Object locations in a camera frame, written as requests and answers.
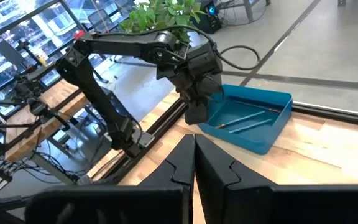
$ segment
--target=green leaves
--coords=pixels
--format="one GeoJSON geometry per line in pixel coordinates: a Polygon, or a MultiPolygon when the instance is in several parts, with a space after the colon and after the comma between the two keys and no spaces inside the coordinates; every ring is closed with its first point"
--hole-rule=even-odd
{"type": "MultiPolygon", "coordinates": [[[[129,14],[129,19],[122,21],[119,27],[124,32],[145,32],[150,29],[160,29],[175,24],[193,25],[190,18],[200,21],[201,4],[195,0],[149,0],[149,3],[140,3],[129,14]]],[[[172,34],[182,41],[189,43],[190,38],[186,29],[172,29],[172,34]]]]}
{"type": "Polygon", "coordinates": [[[189,21],[189,19],[190,19],[190,16],[180,15],[180,16],[175,17],[175,21],[179,25],[187,25],[187,22],[189,21]]]}
{"type": "Polygon", "coordinates": [[[190,12],[190,14],[191,14],[191,16],[193,16],[193,17],[194,17],[194,19],[196,20],[196,22],[197,22],[197,23],[199,23],[199,22],[200,22],[200,18],[198,17],[197,13],[195,13],[195,12],[191,11],[191,12],[190,12]]]}
{"type": "Polygon", "coordinates": [[[147,17],[149,17],[150,19],[155,21],[155,13],[154,13],[154,10],[152,8],[147,8],[146,15],[147,15],[147,17]]]}
{"type": "Polygon", "coordinates": [[[173,10],[171,7],[168,8],[168,12],[169,14],[175,16],[177,14],[177,12],[175,10],[173,10]]]}
{"type": "Polygon", "coordinates": [[[192,10],[193,10],[194,12],[198,12],[198,11],[200,10],[200,7],[201,7],[201,3],[200,3],[200,2],[194,3],[192,10]]]}
{"type": "Polygon", "coordinates": [[[156,29],[165,28],[165,27],[167,27],[167,23],[165,23],[165,21],[159,21],[155,25],[156,29]]]}
{"type": "Polygon", "coordinates": [[[175,17],[167,14],[164,19],[167,26],[172,26],[175,24],[175,17]]]}
{"type": "Polygon", "coordinates": [[[132,21],[132,22],[135,22],[137,20],[137,12],[136,11],[132,11],[130,14],[129,14],[129,19],[132,21]]]}
{"type": "Polygon", "coordinates": [[[185,0],[185,7],[191,8],[194,5],[194,0],[185,0]]]}
{"type": "Polygon", "coordinates": [[[130,32],[132,30],[132,21],[131,20],[124,20],[120,22],[119,27],[124,32],[130,32]]]}

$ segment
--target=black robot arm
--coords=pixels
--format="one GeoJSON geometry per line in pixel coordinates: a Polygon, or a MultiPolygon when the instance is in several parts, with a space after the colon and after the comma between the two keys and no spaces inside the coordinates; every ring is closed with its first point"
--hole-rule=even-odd
{"type": "Polygon", "coordinates": [[[214,44],[198,47],[180,43],[168,31],[150,34],[87,33],[56,62],[58,73],[78,86],[107,124],[113,149],[123,149],[136,156],[139,146],[132,140],[134,118],[117,112],[114,103],[93,78],[90,54],[124,55],[140,58],[157,65],[157,79],[168,78],[188,104],[186,122],[208,120],[207,97],[221,91],[222,63],[214,44]]]}

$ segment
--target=wooden desk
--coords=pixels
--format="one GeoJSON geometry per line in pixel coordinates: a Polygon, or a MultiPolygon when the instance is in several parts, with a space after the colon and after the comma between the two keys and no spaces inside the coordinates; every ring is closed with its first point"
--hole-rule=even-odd
{"type": "MultiPolygon", "coordinates": [[[[175,93],[168,95],[141,122],[144,129],[177,99],[175,93]]],[[[185,134],[202,133],[196,126],[189,126],[180,119],[139,161],[121,181],[121,185],[137,185],[145,179],[169,155],[185,134]]],[[[293,113],[270,152],[264,156],[206,135],[219,147],[238,161],[278,184],[342,184],[358,183],[358,126],[293,113]]],[[[88,175],[90,177],[116,151],[107,154],[88,175]]],[[[98,180],[106,166],[97,176],[98,180]]],[[[198,188],[195,187],[194,223],[205,223],[198,188]]]]}
{"type": "MultiPolygon", "coordinates": [[[[74,93],[78,87],[69,84],[65,80],[61,80],[52,86],[49,90],[43,93],[39,98],[49,107],[54,108],[59,105],[64,99],[68,98],[72,93],[74,93]]],[[[67,105],[65,105],[59,111],[65,115],[60,115],[64,120],[68,120],[77,113],[80,109],[84,108],[87,104],[88,99],[86,99],[83,93],[80,93],[73,100],[71,100],[67,105]]],[[[28,124],[33,123],[36,117],[30,113],[29,106],[22,108],[20,111],[15,113],[12,117],[7,120],[7,124],[28,124]]],[[[46,124],[42,125],[42,130],[40,133],[39,142],[42,142],[44,139],[49,137],[54,133],[62,124],[55,118],[52,118],[46,124]]],[[[10,142],[18,135],[23,133],[27,128],[7,128],[6,133],[6,142],[10,142]]],[[[37,144],[37,138],[40,127],[38,127],[29,138],[25,138],[14,147],[8,150],[5,153],[5,159],[9,162],[17,162],[27,155],[31,150],[35,148],[37,144]]]]}

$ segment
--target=gray floor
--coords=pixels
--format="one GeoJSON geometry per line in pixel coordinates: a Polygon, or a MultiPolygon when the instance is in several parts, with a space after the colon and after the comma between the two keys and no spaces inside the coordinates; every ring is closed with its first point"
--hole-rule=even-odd
{"type": "MultiPolygon", "coordinates": [[[[257,49],[263,57],[312,1],[274,0],[256,22],[246,26],[225,27],[212,35],[212,38],[220,50],[232,45],[246,44],[257,49]]],[[[347,1],[347,6],[338,8],[336,0],[322,0],[276,50],[259,73],[358,82],[358,0],[347,1]]],[[[254,7],[256,17],[261,15],[263,10],[264,1],[260,1],[254,7]]],[[[242,8],[236,9],[235,20],[233,11],[227,10],[227,20],[230,24],[247,22],[244,12],[242,8]]],[[[192,40],[200,41],[197,36],[192,36],[192,40]]],[[[254,56],[245,50],[233,50],[224,56],[241,66],[252,66],[255,63],[254,56]]],[[[130,58],[125,60],[138,62],[130,58]]],[[[238,71],[226,64],[224,69],[238,71]]],[[[114,90],[138,120],[151,111],[173,88],[167,80],[155,79],[154,68],[114,65],[102,76],[113,81],[106,87],[114,90]]],[[[227,84],[238,85],[243,79],[244,77],[223,75],[223,82],[227,84]]],[[[358,111],[358,90],[260,79],[252,79],[248,85],[288,91],[292,93],[295,101],[358,111]]],[[[92,151],[95,142],[89,137],[83,141],[80,149],[92,151]]],[[[47,150],[45,142],[42,150],[47,150]]],[[[80,170],[86,166],[86,161],[77,154],[76,160],[73,161],[60,155],[55,149],[52,151],[67,169],[80,170]]],[[[53,178],[42,178],[56,181],[53,178]]],[[[14,176],[13,183],[0,192],[0,197],[27,195],[48,186],[21,172],[14,176]]],[[[17,211],[15,214],[20,216],[21,213],[22,211],[17,211]]]]}
{"type": "MultiPolygon", "coordinates": [[[[322,0],[259,70],[261,74],[358,82],[358,0],[345,7],[322,0]]],[[[358,111],[358,90],[252,80],[249,86],[288,91],[294,100],[358,111]]]]}

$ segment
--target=blue tray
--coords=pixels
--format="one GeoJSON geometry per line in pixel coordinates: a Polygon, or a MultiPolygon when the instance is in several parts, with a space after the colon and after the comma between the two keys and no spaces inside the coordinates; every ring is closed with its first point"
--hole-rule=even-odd
{"type": "Polygon", "coordinates": [[[268,153],[291,117],[291,94],[233,85],[223,85],[223,90],[224,100],[222,94],[214,94],[208,103],[209,120],[198,126],[254,153],[268,153]]]}

